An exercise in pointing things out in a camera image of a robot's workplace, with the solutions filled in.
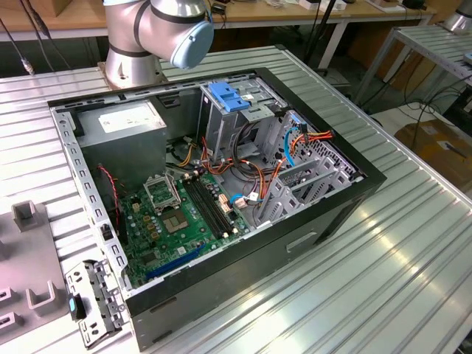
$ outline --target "wooden desk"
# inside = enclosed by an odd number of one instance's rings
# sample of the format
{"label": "wooden desk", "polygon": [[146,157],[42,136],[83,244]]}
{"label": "wooden desk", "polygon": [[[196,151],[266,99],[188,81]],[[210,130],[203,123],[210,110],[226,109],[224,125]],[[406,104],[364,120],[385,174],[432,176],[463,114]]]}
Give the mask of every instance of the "wooden desk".
{"label": "wooden desk", "polygon": [[[1,18],[18,41],[35,39],[27,17],[20,11],[1,9]],[[225,28],[242,27],[275,27],[297,24],[312,24],[316,11],[288,4],[283,8],[273,8],[263,0],[256,3],[229,3],[226,10]],[[339,41],[350,22],[365,21],[397,21],[403,19],[421,19],[420,24],[427,24],[435,14],[434,9],[425,11],[408,10],[399,13],[385,13],[366,3],[357,0],[348,4],[344,11],[333,11],[328,23],[336,24],[335,31],[327,46],[319,65],[326,68],[333,57]],[[323,12],[320,11],[318,22]],[[53,38],[81,38],[107,35],[105,9],[98,0],[73,0],[71,4],[56,18],[44,18],[51,30]],[[214,15],[215,28],[223,27],[223,17]],[[8,37],[0,30],[0,41],[8,41]]]}

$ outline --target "motherboard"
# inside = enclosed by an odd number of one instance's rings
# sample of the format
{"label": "motherboard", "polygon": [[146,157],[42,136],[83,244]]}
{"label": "motherboard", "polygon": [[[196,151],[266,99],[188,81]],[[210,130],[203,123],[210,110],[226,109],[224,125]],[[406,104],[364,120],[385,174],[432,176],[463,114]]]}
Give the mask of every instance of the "motherboard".
{"label": "motherboard", "polygon": [[174,181],[155,178],[120,199],[126,223],[127,274],[133,287],[224,247],[249,227],[228,210],[222,186],[210,174]]}

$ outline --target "chip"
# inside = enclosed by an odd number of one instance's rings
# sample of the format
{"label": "chip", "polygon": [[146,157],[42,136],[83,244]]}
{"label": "chip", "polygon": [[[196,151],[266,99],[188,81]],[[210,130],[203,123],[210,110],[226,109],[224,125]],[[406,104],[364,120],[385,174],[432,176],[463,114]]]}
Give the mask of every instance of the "chip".
{"label": "chip", "polygon": [[148,264],[156,260],[156,255],[154,253],[148,253],[142,256],[141,260],[144,264]]}
{"label": "chip", "polygon": [[180,209],[166,212],[161,216],[161,219],[165,225],[165,228],[170,234],[173,234],[178,230],[185,229],[189,226],[189,223],[185,218],[184,212],[182,212]]}

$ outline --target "ram slot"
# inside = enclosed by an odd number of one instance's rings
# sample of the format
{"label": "ram slot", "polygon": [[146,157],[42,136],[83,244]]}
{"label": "ram slot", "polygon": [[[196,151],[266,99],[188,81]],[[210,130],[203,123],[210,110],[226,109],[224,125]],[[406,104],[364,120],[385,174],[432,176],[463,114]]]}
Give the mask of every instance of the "ram slot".
{"label": "ram slot", "polygon": [[196,206],[197,210],[200,212],[201,217],[205,220],[206,224],[212,231],[212,233],[220,237],[223,234],[223,231],[218,227],[218,224],[215,222],[214,218],[211,216],[210,211],[204,207],[204,201],[197,192],[193,182],[188,182],[184,184],[184,188],[187,191],[190,199]]}
{"label": "ram slot", "polygon": [[196,181],[195,186],[197,190],[200,192],[202,198],[205,200],[205,204],[208,205],[212,209],[212,215],[214,215],[217,219],[221,227],[225,232],[231,232],[231,225],[229,224],[228,220],[226,219],[223,211],[216,205],[213,197],[210,195],[209,191],[205,186],[200,182]]}
{"label": "ram slot", "polygon": [[184,188],[216,237],[221,238],[224,233],[231,232],[228,220],[200,181],[184,183]]}

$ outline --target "open computer tower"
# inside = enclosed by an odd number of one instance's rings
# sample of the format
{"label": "open computer tower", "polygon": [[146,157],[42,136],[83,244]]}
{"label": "open computer tower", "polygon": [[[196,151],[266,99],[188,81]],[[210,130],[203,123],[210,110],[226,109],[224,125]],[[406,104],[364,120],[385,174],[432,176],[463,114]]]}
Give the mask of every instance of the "open computer tower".
{"label": "open computer tower", "polygon": [[49,103],[102,260],[66,275],[87,348],[140,350],[316,247],[385,180],[267,69]]}

